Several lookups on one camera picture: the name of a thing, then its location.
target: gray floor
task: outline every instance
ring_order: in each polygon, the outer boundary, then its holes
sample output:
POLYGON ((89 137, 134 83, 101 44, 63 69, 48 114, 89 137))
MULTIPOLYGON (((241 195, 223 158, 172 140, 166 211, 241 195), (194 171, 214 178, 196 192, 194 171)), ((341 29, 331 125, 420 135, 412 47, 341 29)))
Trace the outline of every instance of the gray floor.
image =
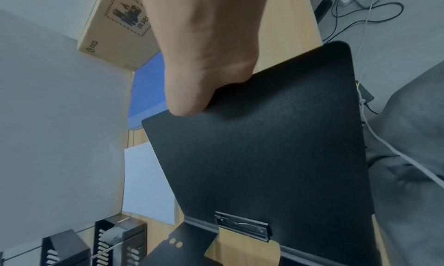
MULTIPOLYGON (((371 0, 358 0, 365 6, 371 0)), ((380 3, 401 2, 404 13, 382 24, 367 26, 365 42, 355 66, 356 77, 361 74, 362 84, 375 97, 370 107, 382 111, 389 97, 399 88, 421 75, 434 65, 444 61, 444 0, 381 0, 380 3)), ((321 0, 312 0, 314 8, 321 0)), ((339 5, 339 14, 359 7, 351 3, 339 5)), ((370 19, 385 19, 399 12, 397 6, 385 6, 372 10, 370 19)), ((352 22, 366 19, 367 11, 356 12, 338 19, 338 29, 352 22)), ((319 23, 322 38, 334 29, 335 19, 330 11, 319 23)), ((335 38, 347 42, 356 57, 362 41, 364 25, 354 26, 335 38)))

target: printed label on box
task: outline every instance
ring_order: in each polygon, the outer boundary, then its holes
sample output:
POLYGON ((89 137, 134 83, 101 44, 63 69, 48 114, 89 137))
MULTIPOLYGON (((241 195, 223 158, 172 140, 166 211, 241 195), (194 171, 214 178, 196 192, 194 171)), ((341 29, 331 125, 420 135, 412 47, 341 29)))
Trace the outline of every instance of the printed label on box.
POLYGON ((141 37, 151 29, 148 17, 139 0, 111 0, 105 16, 116 25, 141 37))

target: white paper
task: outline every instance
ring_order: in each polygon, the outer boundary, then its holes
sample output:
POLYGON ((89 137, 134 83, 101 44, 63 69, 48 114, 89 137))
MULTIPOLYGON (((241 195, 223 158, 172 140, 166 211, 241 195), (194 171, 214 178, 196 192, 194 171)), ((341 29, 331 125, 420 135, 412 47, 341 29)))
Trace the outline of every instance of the white paper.
POLYGON ((150 142, 125 149, 123 211, 176 224, 176 198, 150 142))

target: gray fabric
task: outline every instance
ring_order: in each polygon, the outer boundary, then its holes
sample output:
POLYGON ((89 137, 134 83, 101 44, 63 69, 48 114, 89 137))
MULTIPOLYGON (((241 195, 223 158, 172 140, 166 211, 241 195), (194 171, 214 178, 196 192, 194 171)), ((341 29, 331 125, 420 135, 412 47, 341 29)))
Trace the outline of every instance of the gray fabric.
MULTIPOLYGON (((393 147, 444 176, 444 62, 393 94, 370 125, 393 147)), ((444 189, 392 153, 367 127, 364 139, 380 228, 403 264, 444 265, 444 189)))

